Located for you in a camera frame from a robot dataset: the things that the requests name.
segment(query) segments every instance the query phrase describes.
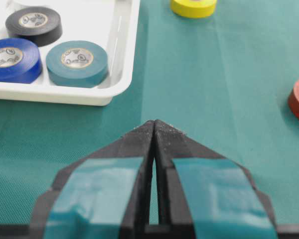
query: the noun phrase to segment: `blue electrical tape roll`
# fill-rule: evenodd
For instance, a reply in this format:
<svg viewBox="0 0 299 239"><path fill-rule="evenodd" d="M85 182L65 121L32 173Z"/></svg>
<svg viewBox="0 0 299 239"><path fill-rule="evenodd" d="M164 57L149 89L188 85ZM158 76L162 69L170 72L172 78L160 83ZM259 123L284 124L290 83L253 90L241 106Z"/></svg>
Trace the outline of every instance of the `blue electrical tape roll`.
<svg viewBox="0 0 299 239"><path fill-rule="evenodd" d="M0 40L0 82L30 84L41 74L38 47L20 38Z"/></svg>

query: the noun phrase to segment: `silver tape core label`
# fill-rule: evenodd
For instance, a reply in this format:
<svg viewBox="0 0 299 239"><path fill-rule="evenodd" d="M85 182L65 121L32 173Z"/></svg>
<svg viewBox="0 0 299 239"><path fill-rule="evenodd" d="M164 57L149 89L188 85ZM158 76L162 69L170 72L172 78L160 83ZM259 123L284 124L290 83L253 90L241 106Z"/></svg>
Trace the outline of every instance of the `silver tape core label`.
<svg viewBox="0 0 299 239"><path fill-rule="evenodd" d="M68 49L61 56L62 63L65 66L74 69L80 69L89 66L93 59L93 54L84 48Z"/></svg>
<svg viewBox="0 0 299 239"><path fill-rule="evenodd" d="M36 28L44 26L48 22L48 17L42 13L32 12L23 15L19 19L19 24L27 28Z"/></svg>
<svg viewBox="0 0 299 239"><path fill-rule="evenodd" d="M18 64L23 58L23 53L15 47L0 48L0 68L11 67Z"/></svg>

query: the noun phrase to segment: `plastic tray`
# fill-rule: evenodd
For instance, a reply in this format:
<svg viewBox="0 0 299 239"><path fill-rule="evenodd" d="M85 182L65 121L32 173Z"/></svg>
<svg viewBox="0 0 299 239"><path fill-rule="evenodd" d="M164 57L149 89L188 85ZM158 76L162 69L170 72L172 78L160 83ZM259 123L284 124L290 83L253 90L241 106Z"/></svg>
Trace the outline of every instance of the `plastic tray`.
<svg viewBox="0 0 299 239"><path fill-rule="evenodd" d="M0 1L0 39L7 38L5 20L26 7L20 1ZM0 82L0 99L104 106L128 88L132 81L140 0L44 1L61 15L63 35L40 47L43 72L32 84ZM55 45L87 40L102 46L109 56L109 75L93 88L63 87L48 76L45 58Z"/></svg>

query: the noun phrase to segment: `yellow electrical tape roll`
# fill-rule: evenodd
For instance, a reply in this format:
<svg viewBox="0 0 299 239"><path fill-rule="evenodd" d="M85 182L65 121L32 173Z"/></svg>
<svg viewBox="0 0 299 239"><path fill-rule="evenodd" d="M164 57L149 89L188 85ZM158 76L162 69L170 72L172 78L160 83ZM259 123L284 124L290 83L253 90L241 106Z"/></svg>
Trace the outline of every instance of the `yellow electrical tape roll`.
<svg viewBox="0 0 299 239"><path fill-rule="evenodd" d="M212 15L216 4L217 0L170 0L170 7L176 14L189 18Z"/></svg>

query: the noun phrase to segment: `green tablecloth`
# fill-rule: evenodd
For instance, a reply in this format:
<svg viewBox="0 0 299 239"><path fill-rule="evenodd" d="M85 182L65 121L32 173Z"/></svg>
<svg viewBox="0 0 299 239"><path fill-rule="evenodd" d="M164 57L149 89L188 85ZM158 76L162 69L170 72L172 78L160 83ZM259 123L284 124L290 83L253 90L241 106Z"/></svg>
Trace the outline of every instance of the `green tablecloth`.
<svg viewBox="0 0 299 239"><path fill-rule="evenodd" d="M298 78L299 0L219 0L208 19L142 0L133 82L108 106L0 100L0 224L28 223L60 168L149 119L249 168L278 223L299 223Z"/></svg>

